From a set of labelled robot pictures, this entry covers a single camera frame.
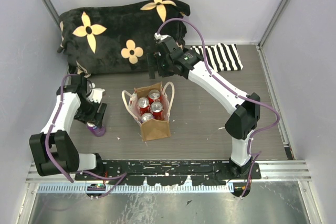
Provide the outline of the purple soda can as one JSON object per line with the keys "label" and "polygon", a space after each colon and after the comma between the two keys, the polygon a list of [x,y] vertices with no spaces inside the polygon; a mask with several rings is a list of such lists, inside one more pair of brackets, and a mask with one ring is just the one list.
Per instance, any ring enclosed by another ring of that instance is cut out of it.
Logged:
{"label": "purple soda can", "polygon": [[144,113],[142,116],[141,116],[141,123],[145,123],[151,119],[154,119],[154,116],[153,114],[151,113]]}
{"label": "purple soda can", "polygon": [[87,122],[86,127],[91,131],[93,135],[96,137],[101,137],[105,134],[106,128],[104,126],[98,127],[92,123]]}

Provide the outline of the red cola can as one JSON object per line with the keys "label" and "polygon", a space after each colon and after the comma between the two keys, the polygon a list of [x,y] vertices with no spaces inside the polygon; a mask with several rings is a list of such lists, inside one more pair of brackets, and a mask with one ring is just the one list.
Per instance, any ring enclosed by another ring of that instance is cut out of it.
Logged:
{"label": "red cola can", "polygon": [[164,110],[161,102],[153,102],[150,107],[150,112],[152,113],[154,119],[159,121],[164,120]]}
{"label": "red cola can", "polygon": [[161,92],[157,89],[150,90],[148,94],[148,100],[150,104],[153,102],[161,102]]}
{"label": "red cola can", "polygon": [[148,98],[146,97],[142,97],[139,98],[137,101],[137,106],[140,112],[140,115],[142,116],[145,113],[149,113],[150,110],[150,102],[148,100]]}

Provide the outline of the brown canvas bag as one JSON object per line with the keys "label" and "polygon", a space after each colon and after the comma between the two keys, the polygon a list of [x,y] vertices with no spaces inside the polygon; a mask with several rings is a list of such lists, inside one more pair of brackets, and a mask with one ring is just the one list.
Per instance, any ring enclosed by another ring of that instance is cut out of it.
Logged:
{"label": "brown canvas bag", "polygon": [[[145,123],[141,123],[141,115],[137,101],[142,97],[148,98],[149,91],[153,89],[157,89],[161,92],[164,120],[151,119]],[[135,88],[132,94],[123,90],[121,96],[126,110],[140,127],[142,141],[158,140],[171,136],[169,120],[175,96],[175,86],[172,82],[167,82],[165,85],[157,83],[147,87]]]}

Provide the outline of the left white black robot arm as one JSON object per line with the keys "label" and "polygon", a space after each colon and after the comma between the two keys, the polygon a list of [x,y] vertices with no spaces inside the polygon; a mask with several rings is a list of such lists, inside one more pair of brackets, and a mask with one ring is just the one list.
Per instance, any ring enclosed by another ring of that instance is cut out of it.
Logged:
{"label": "left white black robot arm", "polygon": [[73,121],[83,123],[95,136],[103,136],[106,129],[103,118],[107,104],[102,102],[105,90],[96,88],[85,75],[68,74],[56,92],[53,112],[38,134],[29,139],[29,147],[37,173],[42,176],[87,173],[93,180],[105,174],[102,158],[98,153],[81,154],[70,138]]}

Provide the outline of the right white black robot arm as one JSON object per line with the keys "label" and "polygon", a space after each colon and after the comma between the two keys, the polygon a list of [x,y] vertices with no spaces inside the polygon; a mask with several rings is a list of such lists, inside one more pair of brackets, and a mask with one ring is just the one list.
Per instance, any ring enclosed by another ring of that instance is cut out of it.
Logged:
{"label": "right white black robot arm", "polygon": [[203,57],[193,50],[180,48],[169,35],[154,35],[156,52],[148,60],[150,77],[178,75],[199,85],[212,95],[230,115],[225,130],[232,137],[229,169],[241,179],[251,168],[251,137],[260,118],[260,97],[248,95],[225,80]]}

